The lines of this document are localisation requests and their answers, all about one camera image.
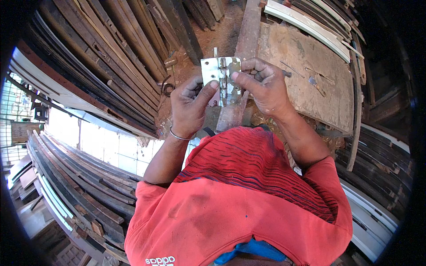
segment orange t-shirt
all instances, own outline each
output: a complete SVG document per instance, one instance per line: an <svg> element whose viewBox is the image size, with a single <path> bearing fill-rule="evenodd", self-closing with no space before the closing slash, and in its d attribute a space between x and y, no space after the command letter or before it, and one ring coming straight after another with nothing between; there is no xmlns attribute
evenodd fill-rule
<svg viewBox="0 0 426 266"><path fill-rule="evenodd" d="M203 139L169 188L141 181L136 197L124 243L132 265L208 265L251 238L296 264L330 265L352 238L333 159L298 176L261 128Z"/></svg>

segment silver bracelet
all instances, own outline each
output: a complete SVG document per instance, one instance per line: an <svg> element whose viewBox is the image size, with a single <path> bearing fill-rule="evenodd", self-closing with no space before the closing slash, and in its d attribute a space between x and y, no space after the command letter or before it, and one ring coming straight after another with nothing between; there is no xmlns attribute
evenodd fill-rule
<svg viewBox="0 0 426 266"><path fill-rule="evenodd" d="M172 136L174 136L177 139L180 139L180 140L193 140L197 136L197 132L195 132L194 136L192 138L190 138L190 139L184 139L182 137L178 137L178 136L175 135L175 133L173 133L172 126L173 126L173 124L170 125L170 134L172 134Z"/></svg>

